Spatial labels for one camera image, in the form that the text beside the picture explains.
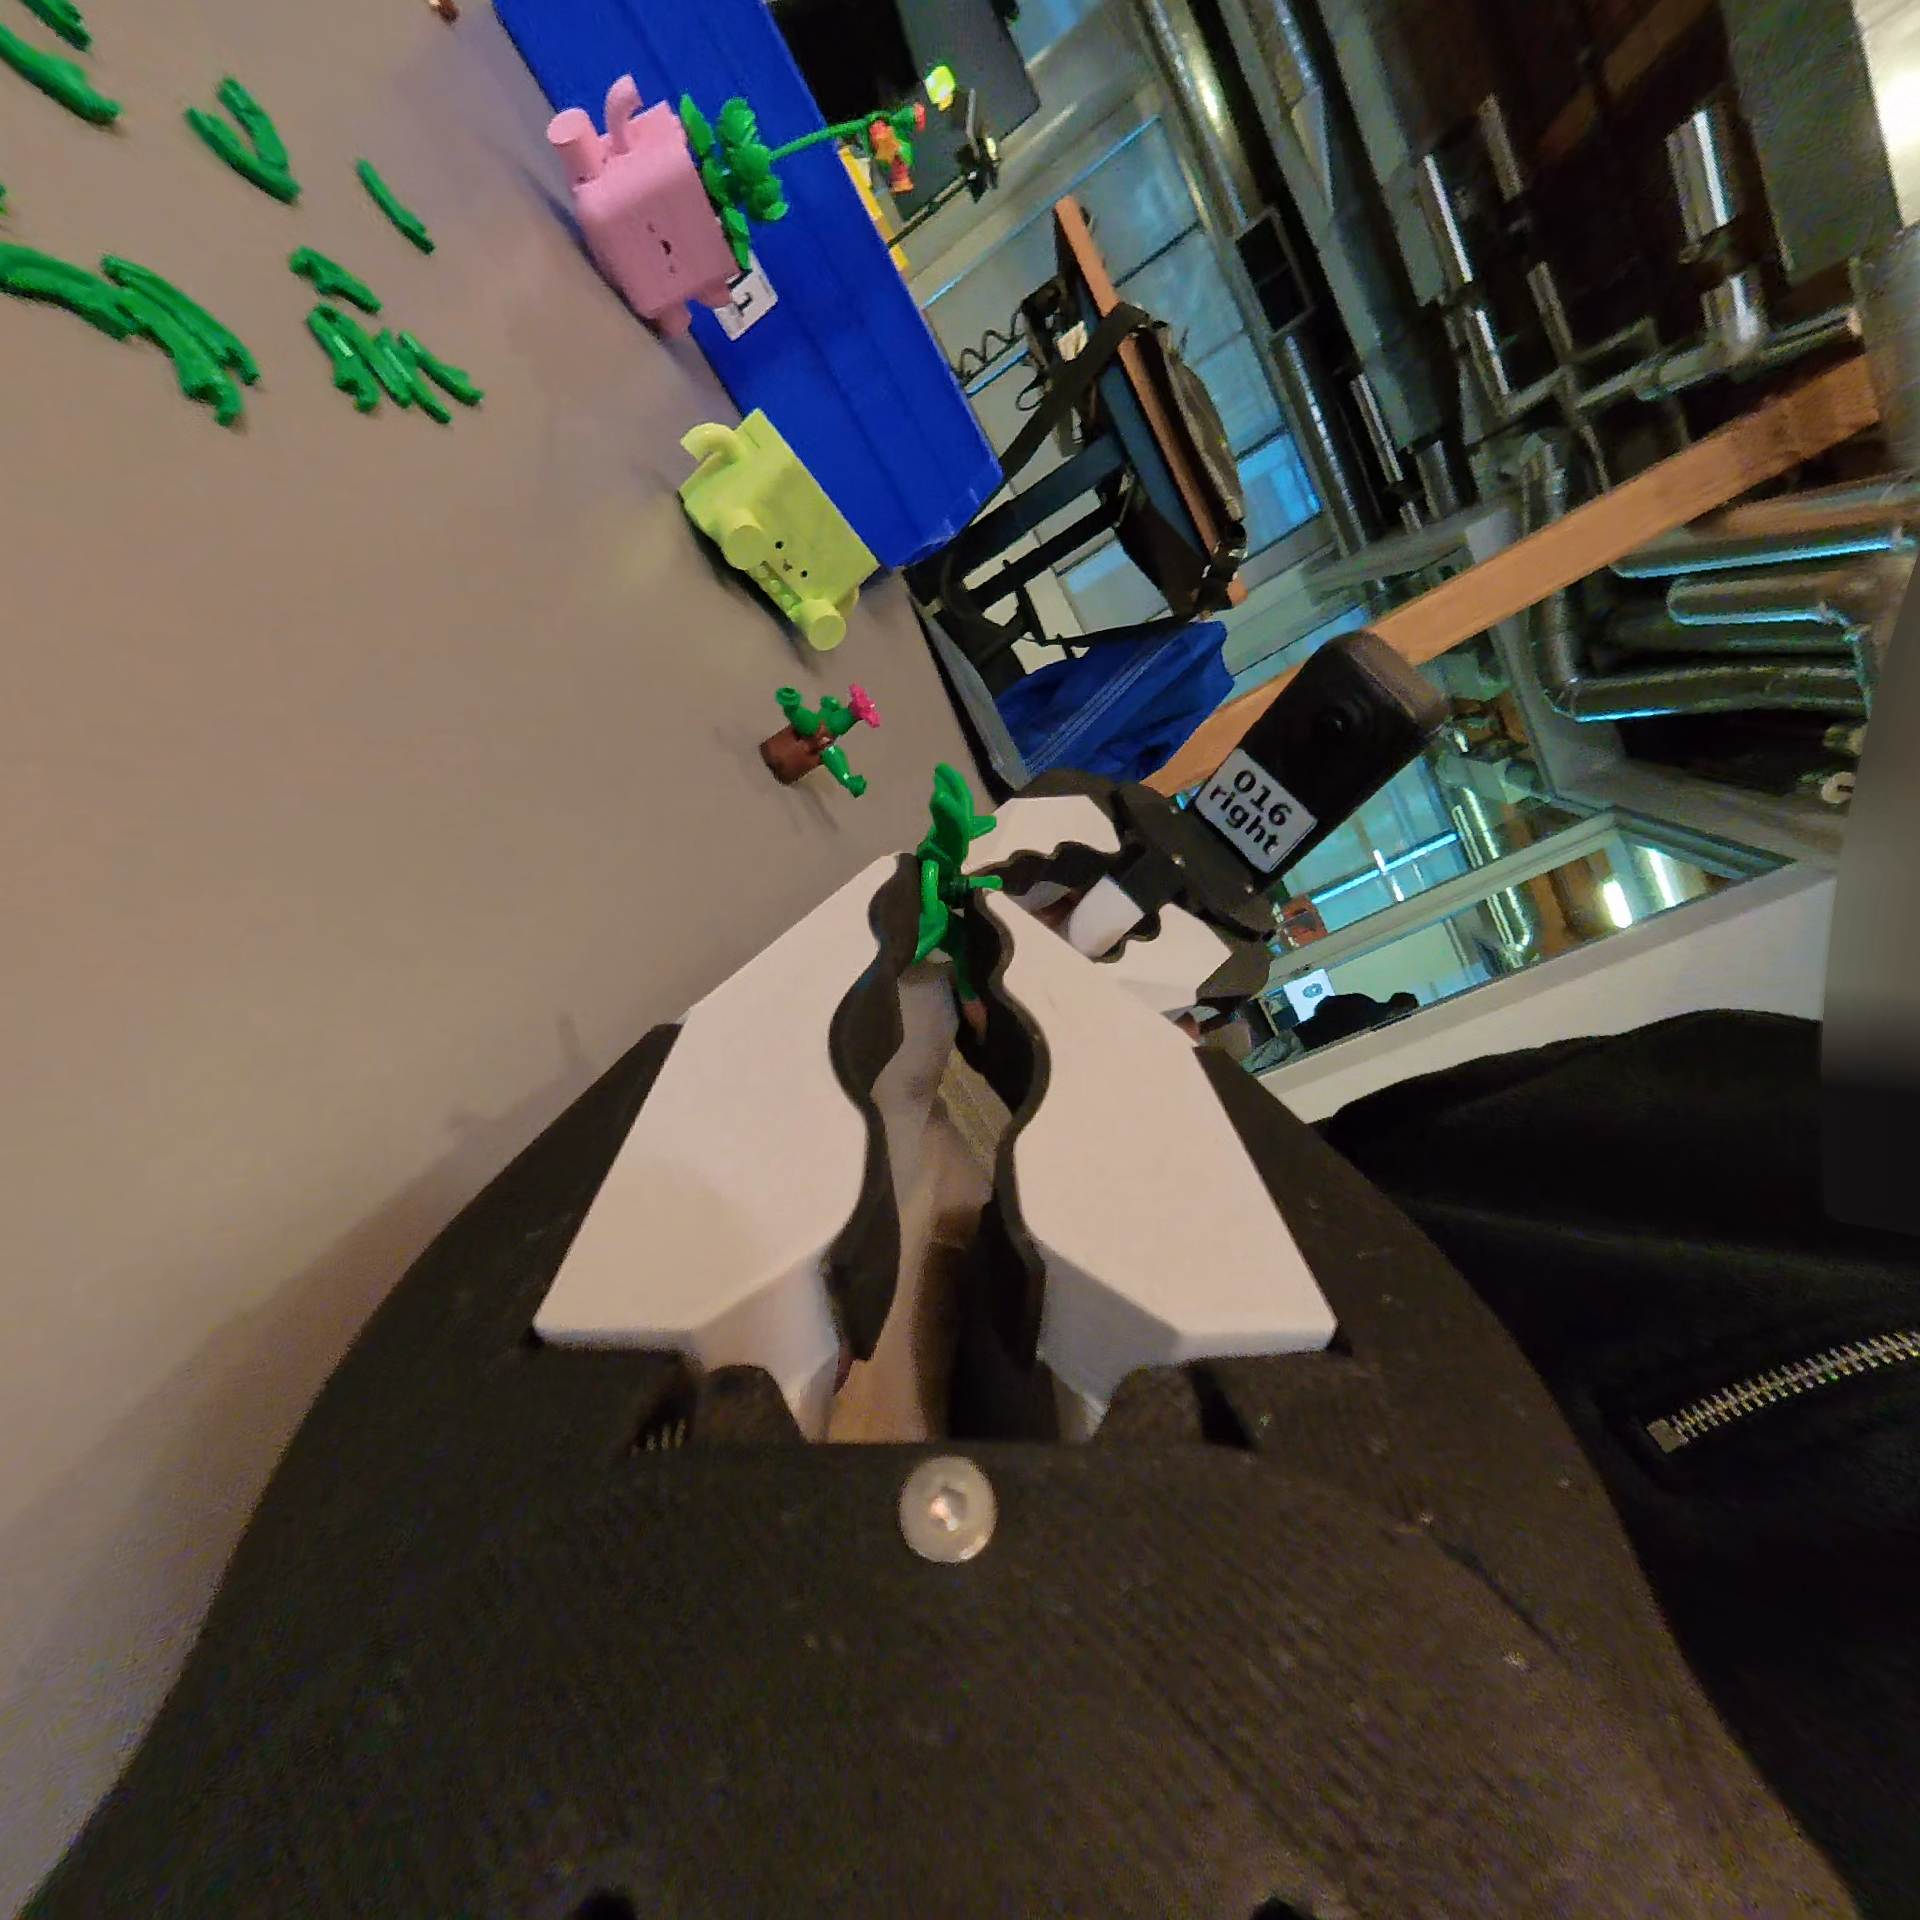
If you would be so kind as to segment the pink toy flower pot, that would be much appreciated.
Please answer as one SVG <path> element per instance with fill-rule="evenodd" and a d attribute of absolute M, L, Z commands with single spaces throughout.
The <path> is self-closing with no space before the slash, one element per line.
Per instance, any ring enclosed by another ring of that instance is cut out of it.
<path fill-rule="evenodd" d="M 689 93 L 644 102 L 636 78 L 624 75 L 599 114 L 568 108 L 544 136 L 594 267 L 641 319 L 682 335 L 695 307 L 714 312 L 731 304 L 736 284 L 754 270 L 758 230 L 787 220 L 788 160 L 846 150 L 911 187 L 916 140 L 952 102 L 953 86 L 922 90 L 905 102 L 774 142 L 744 93 L 714 111 Z"/>

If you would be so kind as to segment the black monitor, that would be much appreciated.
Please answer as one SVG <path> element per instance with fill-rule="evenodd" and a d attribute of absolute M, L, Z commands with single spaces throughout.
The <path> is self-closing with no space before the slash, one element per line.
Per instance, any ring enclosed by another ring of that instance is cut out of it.
<path fill-rule="evenodd" d="M 930 96 L 944 66 L 975 91 L 976 122 L 1009 136 L 1041 109 L 1011 18 L 994 2 L 774 2 L 787 52 L 830 124 Z"/>

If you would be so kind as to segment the lime green toy flower pot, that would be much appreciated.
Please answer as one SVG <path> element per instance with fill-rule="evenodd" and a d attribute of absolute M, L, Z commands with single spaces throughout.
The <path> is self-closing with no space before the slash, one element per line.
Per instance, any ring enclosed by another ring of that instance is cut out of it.
<path fill-rule="evenodd" d="M 682 448 L 695 462 L 679 490 L 689 522 L 814 651 L 840 646 L 880 563 L 774 421 L 698 422 Z"/>

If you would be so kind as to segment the wooden beam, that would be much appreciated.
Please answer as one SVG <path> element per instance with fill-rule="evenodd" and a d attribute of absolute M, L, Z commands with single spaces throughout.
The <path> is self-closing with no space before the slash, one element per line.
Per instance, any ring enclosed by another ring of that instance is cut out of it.
<path fill-rule="evenodd" d="M 1880 389 L 1868 355 L 1857 352 L 1394 607 L 1371 636 L 1409 666 L 1426 666 L 1880 422 Z"/>

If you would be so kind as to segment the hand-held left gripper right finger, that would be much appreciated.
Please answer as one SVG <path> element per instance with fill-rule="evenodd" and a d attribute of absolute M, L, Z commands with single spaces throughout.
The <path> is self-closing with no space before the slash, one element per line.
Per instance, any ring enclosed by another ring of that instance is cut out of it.
<path fill-rule="evenodd" d="M 1032 1076 L 994 1196 L 1038 1296 L 1006 1342 L 1092 1435 L 1120 1384 L 1195 1360 L 1323 1354 L 1338 1314 L 1210 1075 L 1218 1056 L 1016 903 L 982 903 L 982 991 Z"/>

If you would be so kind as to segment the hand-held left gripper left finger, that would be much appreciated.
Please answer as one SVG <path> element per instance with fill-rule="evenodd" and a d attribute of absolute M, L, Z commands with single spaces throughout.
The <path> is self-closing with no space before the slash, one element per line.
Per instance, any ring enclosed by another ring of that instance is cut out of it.
<path fill-rule="evenodd" d="M 762 1370 L 826 1435 L 897 1296 L 876 1086 L 914 950 L 916 864 L 882 856 L 683 1015 L 535 1312 L 543 1344 Z"/>

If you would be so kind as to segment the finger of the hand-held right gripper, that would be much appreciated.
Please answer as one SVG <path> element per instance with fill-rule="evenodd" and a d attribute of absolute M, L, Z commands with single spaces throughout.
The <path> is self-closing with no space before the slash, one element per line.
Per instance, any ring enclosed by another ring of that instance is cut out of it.
<path fill-rule="evenodd" d="M 969 848 L 969 876 L 1002 888 L 1088 888 L 1120 853 L 1112 813 L 1068 792 L 1003 802 Z"/>
<path fill-rule="evenodd" d="M 1048 903 L 1032 911 L 1088 959 L 1096 976 L 1158 1016 L 1187 1015 L 1233 958 L 1207 922 L 1176 903 L 1155 914 L 1136 903 Z"/>

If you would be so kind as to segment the metal ceiling ducts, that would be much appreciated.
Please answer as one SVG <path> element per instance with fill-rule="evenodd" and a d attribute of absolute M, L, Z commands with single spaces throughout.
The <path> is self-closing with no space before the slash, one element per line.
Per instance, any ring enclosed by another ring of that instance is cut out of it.
<path fill-rule="evenodd" d="M 1880 424 L 1466 640 L 1555 727 L 1862 718 L 1915 563 L 1915 4 L 1134 4 L 1330 491 L 1312 650 L 1868 355 Z"/>

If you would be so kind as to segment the blue plastic bin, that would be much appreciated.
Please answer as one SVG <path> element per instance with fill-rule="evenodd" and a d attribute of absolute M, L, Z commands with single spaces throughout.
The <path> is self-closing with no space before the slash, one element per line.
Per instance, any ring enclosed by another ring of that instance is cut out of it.
<path fill-rule="evenodd" d="M 778 20 L 758 2 L 504 2 L 497 16 L 559 109 L 641 98 L 708 117 L 745 98 L 774 147 L 826 128 Z M 982 432 L 835 148 L 778 165 L 788 215 L 752 242 L 774 304 L 740 332 L 695 304 L 691 339 L 745 415 L 764 412 L 876 563 L 907 570 L 1002 486 Z"/>

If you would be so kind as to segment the group of green leaf pieces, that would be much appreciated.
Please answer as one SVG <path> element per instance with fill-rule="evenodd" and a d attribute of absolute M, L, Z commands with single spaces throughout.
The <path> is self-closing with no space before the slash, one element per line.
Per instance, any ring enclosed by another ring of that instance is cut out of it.
<path fill-rule="evenodd" d="M 95 78 L 82 56 L 95 34 L 82 4 L 22 4 L 54 34 L 25 38 L 4 16 L 4 70 L 86 128 L 115 132 L 124 104 Z M 243 78 L 224 72 L 209 102 L 182 109 L 188 132 L 233 178 L 281 207 L 298 207 L 304 183 L 273 109 Z M 312 244 L 286 256 L 286 270 L 308 293 L 304 332 L 327 362 L 330 383 L 359 415 L 380 410 L 419 412 L 449 424 L 452 410 L 476 410 L 486 390 L 474 375 L 428 348 L 412 330 L 394 326 L 377 291 L 342 259 Z M 193 298 L 176 279 L 131 256 L 97 263 L 65 259 L 4 238 L 4 299 L 49 307 L 104 334 L 147 344 L 170 366 L 182 395 L 224 430 L 249 415 L 263 368 L 249 343 Z"/>

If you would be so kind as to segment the small potted toy flower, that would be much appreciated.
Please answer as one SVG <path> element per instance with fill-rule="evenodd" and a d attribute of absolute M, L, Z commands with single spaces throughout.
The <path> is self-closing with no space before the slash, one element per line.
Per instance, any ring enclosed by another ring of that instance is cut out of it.
<path fill-rule="evenodd" d="M 827 772 L 855 800 L 870 790 L 870 779 L 848 764 L 843 739 L 860 730 L 879 730 L 880 710 L 864 686 L 848 686 L 843 699 L 826 692 L 810 703 L 800 687 L 775 692 L 784 724 L 759 746 L 769 772 L 782 783 L 799 783 L 814 772 Z"/>

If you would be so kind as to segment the blue bag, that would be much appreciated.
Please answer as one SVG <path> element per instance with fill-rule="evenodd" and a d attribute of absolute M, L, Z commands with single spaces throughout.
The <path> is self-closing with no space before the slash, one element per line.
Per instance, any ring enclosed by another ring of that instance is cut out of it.
<path fill-rule="evenodd" d="M 1124 631 L 1023 677 L 994 706 L 1032 778 L 1143 781 L 1233 696 L 1227 638 L 1222 620 Z"/>

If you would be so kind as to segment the black-legged desk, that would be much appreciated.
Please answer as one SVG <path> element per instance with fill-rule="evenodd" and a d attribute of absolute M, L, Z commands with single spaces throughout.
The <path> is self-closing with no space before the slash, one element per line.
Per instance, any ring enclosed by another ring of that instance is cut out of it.
<path fill-rule="evenodd" d="M 1120 295 L 1078 196 L 1050 211 L 1054 274 L 1023 299 L 1038 405 L 1000 458 L 994 502 L 911 583 L 928 631 L 994 696 L 1023 644 L 1070 653 L 1163 640 L 1242 602 L 1246 502 L 1233 442 L 1171 326 Z M 1158 597 L 1080 636 L 1046 631 L 1046 573 L 1118 554 Z"/>

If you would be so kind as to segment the green spiky plant stem piece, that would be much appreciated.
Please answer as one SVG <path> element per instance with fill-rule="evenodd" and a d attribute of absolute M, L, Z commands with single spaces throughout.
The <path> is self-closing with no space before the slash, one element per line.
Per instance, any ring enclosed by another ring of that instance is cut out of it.
<path fill-rule="evenodd" d="M 916 846 L 920 862 L 920 925 L 914 964 L 943 952 L 952 970 L 952 989 L 968 1016 L 984 1012 L 969 962 L 972 893 L 1000 892 L 1002 879 L 972 874 L 969 855 L 976 842 L 998 829 L 998 818 L 976 810 L 969 781 L 958 768 L 940 760 L 928 792 L 928 829 Z"/>

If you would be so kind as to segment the person's black jacket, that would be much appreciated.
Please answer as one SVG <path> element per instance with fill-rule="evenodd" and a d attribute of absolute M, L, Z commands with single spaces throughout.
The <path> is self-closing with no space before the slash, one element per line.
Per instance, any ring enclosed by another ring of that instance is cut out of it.
<path fill-rule="evenodd" d="M 1919 1916 L 1915 1239 L 1826 1211 L 1820 1027 L 1679 1015 L 1316 1131 L 1518 1342 L 1858 1910 Z"/>

